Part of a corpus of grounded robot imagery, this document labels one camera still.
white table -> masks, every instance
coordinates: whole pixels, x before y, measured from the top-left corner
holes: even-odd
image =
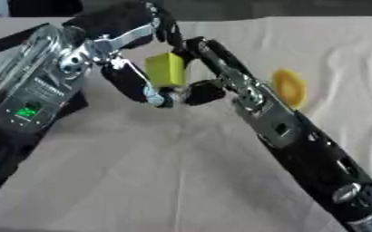
[[[45,21],[0,20],[0,37]],[[260,79],[281,67],[299,72],[308,82],[303,112],[372,175],[372,17],[181,29],[221,41]],[[153,43],[127,57],[142,65],[167,50]],[[212,76],[198,63],[189,73],[193,80]],[[127,100],[98,72],[84,91],[91,107],[56,125],[1,188],[1,232],[341,231],[229,100],[158,110]]]

robotic hand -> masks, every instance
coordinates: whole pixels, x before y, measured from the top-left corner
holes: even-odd
[[[236,94],[236,112],[296,182],[347,231],[372,232],[372,178],[335,141],[217,41],[197,37],[174,52],[187,64],[201,60],[217,77],[191,84],[182,103],[201,105]]]
[[[125,60],[118,71],[114,68],[124,61],[122,49],[147,44],[155,35],[162,42],[180,46],[179,28],[171,15],[147,2],[118,4],[79,15],[63,27],[48,24],[35,31],[0,67],[0,187],[82,89],[93,66],[101,66],[106,79],[123,92],[145,86],[153,91],[131,62]],[[124,81],[138,74],[145,80],[124,86],[117,76],[122,74]],[[144,101],[140,96],[128,96]]]

dark background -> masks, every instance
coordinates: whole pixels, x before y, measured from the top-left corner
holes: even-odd
[[[128,0],[10,0],[14,16],[67,16]],[[372,15],[372,0],[154,0],[180,20]]]

green led display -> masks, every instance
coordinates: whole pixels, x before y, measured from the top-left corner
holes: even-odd
[[[24,117],[27,119],[33,118],[41,110],[40,103],[37,102],[28,102],[23,108],[16,111],[15,115]]]

orange object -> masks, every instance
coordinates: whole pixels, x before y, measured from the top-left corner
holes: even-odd
[[[276,94],[294,109],[301,108],[307,99],[306,82],[291,70],[279,69],[274,72],[272,87]]]

